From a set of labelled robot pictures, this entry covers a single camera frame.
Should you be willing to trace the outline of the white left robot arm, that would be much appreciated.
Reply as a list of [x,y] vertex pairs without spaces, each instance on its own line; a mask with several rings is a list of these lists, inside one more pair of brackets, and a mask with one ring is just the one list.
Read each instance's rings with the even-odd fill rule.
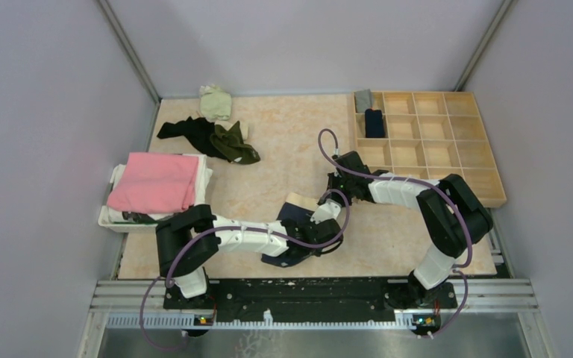
[[258,223],[216,215],[208,204],[191,207],[155,228],[160,277],[188,306],[203,307],[210,296],[204,264],[215,254],[253,252],[272,266],[296,266],[342,242],[347,226],[337,221],[341,212],[327,200],[308,219]]

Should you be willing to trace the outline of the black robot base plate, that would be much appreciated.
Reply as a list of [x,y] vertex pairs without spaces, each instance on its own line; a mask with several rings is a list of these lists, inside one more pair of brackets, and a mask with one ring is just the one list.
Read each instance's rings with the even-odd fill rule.
[[177,287],[164,293],[166,310],[206,310],[221,323],[366,323],[394,321],[400,310],[455,310],[452,283],[430,291],[399,277],[314,277],[210,280],[206,295],[183,298]]

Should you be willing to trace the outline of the grey underwear white waistband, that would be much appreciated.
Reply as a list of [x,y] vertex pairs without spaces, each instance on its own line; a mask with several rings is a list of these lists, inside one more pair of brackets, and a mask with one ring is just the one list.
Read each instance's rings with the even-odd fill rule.
[[365,113],[373,108],[374,100],[370,89],[354,92],[354,106],[357,113]]

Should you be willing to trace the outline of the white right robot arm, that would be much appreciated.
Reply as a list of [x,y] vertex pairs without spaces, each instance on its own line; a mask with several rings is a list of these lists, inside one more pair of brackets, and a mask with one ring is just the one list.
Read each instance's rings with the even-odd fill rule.
[[346,201],[356,198],[422,214],[431,245],[411,271],[407,287],[407,296],[417,307],[428,307],[437,299],[437,287],[458,267],[459,258],[465,257],[463,265],[468,266],[473,246],[494,227],[487,208],[458,174],[423,180],[384,170],[370,172],[355,151],[334,155],[328,161],[336,169],[329,177],[329,186],[341,191]]

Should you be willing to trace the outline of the navy orange underwear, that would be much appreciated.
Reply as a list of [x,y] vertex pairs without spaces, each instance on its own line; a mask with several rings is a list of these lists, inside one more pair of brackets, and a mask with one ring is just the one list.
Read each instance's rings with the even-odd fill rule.
[[365,138],[379,139],[386,137],[383,112],[381,110],[367,109],[364,112]]

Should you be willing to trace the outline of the navy underwear cream waistband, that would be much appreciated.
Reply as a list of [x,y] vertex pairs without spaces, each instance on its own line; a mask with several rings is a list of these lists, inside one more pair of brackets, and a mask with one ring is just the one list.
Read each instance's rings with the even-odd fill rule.
[[[313,212],[316,209],[317,209],[317,202],[314,199],[307,198],[292,192],[288,194],[285,203],[281,207],[278,213],[277,220],[281,225],[282,225],[281,222],[287,219],[292,219],[296,222],[302,222],[302,221],[308,222],[310,221],[310,217],[312,216]],[[282,253],[273,257],[268,254],[262,254],[261,262],[279,268],[289,268],[299,265],[305,261],[305,260],[284,260],[281,258],[281,255]]]

